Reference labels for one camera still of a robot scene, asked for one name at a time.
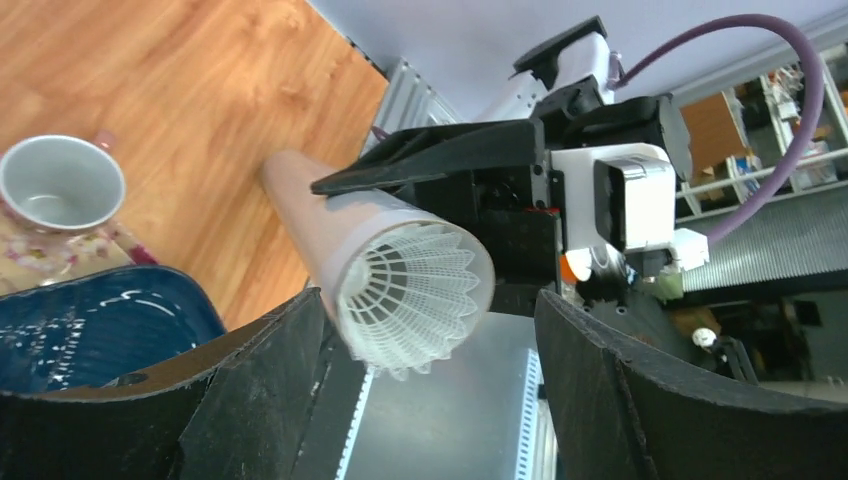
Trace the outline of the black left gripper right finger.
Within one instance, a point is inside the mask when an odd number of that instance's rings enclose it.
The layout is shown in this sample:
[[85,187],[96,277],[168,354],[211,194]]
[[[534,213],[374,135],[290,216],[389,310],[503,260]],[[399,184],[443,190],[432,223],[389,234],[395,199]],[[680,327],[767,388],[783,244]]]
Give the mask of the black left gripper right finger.
[[541,291],[534,323],[568,479],[843,479],[847,407],[723,377]]

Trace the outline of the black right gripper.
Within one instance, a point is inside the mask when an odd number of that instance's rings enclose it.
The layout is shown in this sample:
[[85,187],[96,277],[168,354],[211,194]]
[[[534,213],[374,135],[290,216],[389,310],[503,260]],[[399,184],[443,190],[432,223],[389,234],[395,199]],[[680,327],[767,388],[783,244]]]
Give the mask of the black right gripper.
[[587,306],[624,309],[634,282],[654,277],[612,267],[587,281],[565,280],[564,196],[552,190],[563,177],[552,172],[550,154],[630,143],[662,148],[676,189],[692,171],[688,131],[670,95],[606,105],[595,92],[557,92],[525,119],[394,132],[310,188],[335,196],[397,186],[401,198],[470,230],[494,261],[496,311],[528,314],[539,290],[558,292],[567,282]]

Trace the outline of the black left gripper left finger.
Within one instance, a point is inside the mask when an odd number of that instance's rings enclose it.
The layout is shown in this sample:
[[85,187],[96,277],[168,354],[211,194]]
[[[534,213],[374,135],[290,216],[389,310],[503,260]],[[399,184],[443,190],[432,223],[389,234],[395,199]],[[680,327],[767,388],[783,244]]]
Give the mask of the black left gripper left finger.
[[101,388],[1,397],[5,479],[305,479],[326,365],[307,289],[254,322]]

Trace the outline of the white shuttlecock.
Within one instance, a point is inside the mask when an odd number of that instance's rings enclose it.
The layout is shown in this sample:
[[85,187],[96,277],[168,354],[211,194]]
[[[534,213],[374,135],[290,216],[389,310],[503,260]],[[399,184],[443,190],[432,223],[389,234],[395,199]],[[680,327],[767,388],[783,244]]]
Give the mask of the white shuttlecock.
[[472,297],[481,279],[464,236],[412,223],[368,243],[351,262],[336,298],[352,356],[375,374],[404,381],[427,374],[470,335],[483,312]]

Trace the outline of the grey shuttlecock tube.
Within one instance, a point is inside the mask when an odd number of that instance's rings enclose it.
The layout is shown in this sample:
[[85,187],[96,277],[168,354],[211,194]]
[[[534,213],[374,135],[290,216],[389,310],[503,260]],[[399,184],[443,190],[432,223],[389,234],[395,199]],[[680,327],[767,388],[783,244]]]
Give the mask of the grey shuttlecock tube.
[[291,237],[312,284],[320,288],[328,316],[348,349],[337,319],[336,298],[351,262],[373,239],[412,223],[439,224],[456,230],[464,236],[463,247],[476,254],[471,269],[479,275],[481,283],[472,297],[482,306],[483,312],[472,333],[489,310],[495,289],[493,261],[483,244],[467,230],[381,190],[336,196],[313,194],[311,183],[332,171],[330,166],[298,151],[284,150],[262,163],[260,176],[270,202]]

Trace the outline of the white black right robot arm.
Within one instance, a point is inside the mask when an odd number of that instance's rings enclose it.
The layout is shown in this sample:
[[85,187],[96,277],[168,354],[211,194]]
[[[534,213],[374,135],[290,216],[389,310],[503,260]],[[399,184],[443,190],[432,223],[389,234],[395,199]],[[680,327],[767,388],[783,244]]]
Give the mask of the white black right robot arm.
[[392,133],[311,190],[387,193],[469,231],[493,261],[497,312],[531,315],[569,267],[586,310],[624,314],[636,281],[674,263],[693,160],[670,95],[615,101],[623,73],[592,17],[522,55],[476,122]]

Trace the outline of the blue leaf-shaped plate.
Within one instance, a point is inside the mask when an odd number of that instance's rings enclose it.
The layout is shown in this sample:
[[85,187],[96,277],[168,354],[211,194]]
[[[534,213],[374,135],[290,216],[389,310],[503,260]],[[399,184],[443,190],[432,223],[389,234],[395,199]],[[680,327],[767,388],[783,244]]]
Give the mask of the blue leaf-shaped plate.
[[161,265],[40,286],[1,299],[1,388],[101,387],[226,332],[200,285]]

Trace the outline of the floral rectangular tray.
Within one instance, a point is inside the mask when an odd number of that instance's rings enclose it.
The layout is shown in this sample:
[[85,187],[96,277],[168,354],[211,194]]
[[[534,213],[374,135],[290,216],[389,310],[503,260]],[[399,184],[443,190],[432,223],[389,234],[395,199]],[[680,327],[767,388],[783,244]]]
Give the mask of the floral rectangular tray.
[[1,294],[69,281],[128,265],[158,261],[112,219],[82,233],[38,231],[1,205]]

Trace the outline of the floral ceramic cup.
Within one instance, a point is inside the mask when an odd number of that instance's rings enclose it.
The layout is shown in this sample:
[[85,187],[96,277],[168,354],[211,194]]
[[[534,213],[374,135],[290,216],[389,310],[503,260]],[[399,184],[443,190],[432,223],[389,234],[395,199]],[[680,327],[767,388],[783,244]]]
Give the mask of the floral ceramic cup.
[[127,184],[103,147],[60,134],[29,137],[1,156],[1,200],[42,231],[84,232],[122,207]]

